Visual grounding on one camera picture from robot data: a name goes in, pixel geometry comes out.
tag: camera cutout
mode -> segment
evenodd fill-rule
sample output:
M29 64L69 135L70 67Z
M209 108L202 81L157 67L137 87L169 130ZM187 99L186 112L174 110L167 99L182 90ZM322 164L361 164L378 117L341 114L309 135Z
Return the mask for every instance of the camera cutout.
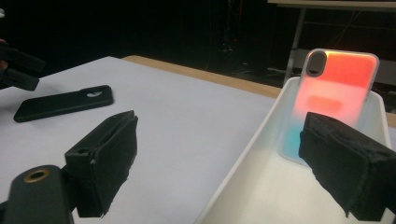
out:
M88 97L96 97L96 96L100 96L102 94L101 91L94 91L94 92L88 92L87 96Z
M309 57L306 73L311 77L319 77L323 73L326 60L326 53L322 51L313 52Z

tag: wooden table edge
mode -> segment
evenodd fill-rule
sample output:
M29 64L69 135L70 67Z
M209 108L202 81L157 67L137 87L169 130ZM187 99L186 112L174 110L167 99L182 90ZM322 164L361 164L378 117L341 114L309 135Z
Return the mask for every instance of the wooden table edge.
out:
M143 64L145 66L161 69L164 71L180 74L187 77L195 77L201 80L233 87L238 90L254 92L272 98L276 98L281 91L281 89L277 87L268 86L252 81L247 81L236 77L227 77L216 73L206 72L199 69L190 68L174 63L166 63L137 55L127 56L123 58L123 60L132 63ZM389 127L396 128L396 114L387 113L387 120Z

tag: black phone case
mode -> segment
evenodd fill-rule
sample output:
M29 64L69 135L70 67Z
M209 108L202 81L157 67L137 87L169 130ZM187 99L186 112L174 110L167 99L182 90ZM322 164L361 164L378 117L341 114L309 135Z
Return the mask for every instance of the black phone case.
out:
M25 100L14 116L21 123L113 104L107 85Z

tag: white table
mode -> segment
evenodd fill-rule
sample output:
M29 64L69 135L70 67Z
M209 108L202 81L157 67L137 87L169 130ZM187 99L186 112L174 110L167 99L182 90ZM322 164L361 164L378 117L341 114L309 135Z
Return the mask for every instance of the white table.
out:
M114 105L16 123L28 98L109 85ZM105 118L139 117L132 172L109 213L82 223L192 223L261 124L273 98L115 58L42 78L36 91L0 93L0 202L14 177L64 153Z

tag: pink phone case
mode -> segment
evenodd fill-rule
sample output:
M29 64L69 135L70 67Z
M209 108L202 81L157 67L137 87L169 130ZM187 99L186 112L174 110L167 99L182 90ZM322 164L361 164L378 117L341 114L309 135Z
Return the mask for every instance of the pink phone case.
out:
M378 65L378 58L370 53L330 49L310 51L305 59L281 154L304 164L298 150L308 111L339 119L356 128Z

